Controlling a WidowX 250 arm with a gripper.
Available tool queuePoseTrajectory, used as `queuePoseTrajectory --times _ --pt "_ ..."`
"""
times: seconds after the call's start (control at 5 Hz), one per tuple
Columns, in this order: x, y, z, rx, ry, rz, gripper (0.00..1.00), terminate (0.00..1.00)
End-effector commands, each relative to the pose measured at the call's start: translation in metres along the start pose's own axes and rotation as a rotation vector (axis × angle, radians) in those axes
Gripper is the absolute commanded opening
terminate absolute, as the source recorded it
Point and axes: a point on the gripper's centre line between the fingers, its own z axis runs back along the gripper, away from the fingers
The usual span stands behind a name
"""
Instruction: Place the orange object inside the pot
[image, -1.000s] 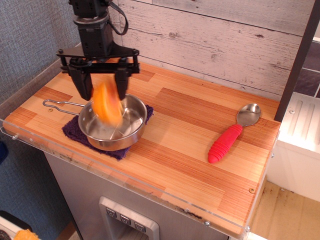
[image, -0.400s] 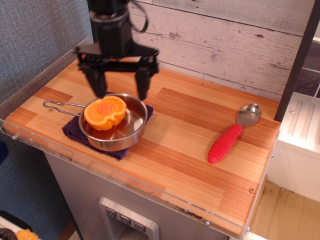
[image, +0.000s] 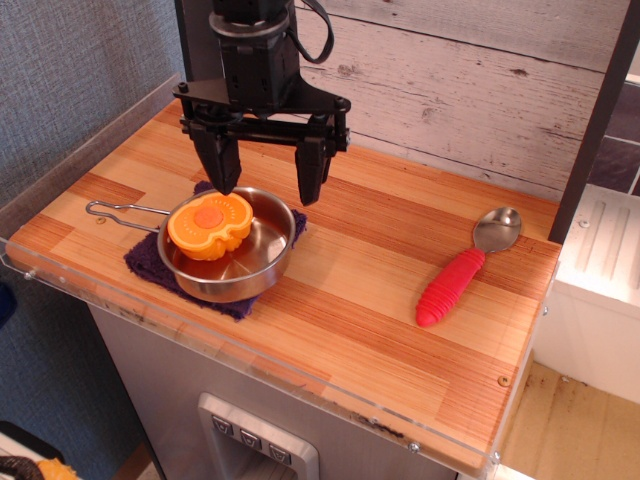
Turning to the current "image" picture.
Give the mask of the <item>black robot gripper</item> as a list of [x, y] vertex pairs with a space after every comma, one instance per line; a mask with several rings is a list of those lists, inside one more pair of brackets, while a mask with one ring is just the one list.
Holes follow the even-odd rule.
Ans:
[[300, 201], [319, 200], [331, 156], [349, 144], [349, 100], [309, 85], [300, 61], [322, 63], [329, 35], [313, 58], [302, 46], [293, 13], [212, 13], [209, 29], [219, 49], [222, 73], [181, 82], [173, 90], [183, 106], [189, 134], [213, 187], [236, 188], [242, 168], [238, 140], [293, 145]]

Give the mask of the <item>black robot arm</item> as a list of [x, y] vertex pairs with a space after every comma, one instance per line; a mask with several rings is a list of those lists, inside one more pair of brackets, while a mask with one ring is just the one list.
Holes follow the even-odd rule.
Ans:
[[319, 199], [332, 158], [347, 150], [348, 99], [308, 84], [300, 62], [320, 64], [334, 35], [312, 56], [292, 1], [178, 1], [186, 78], [173, 90], [180, 120], [214, 188], [236, 187], [239, 141], [295, 147], [302, 204]]

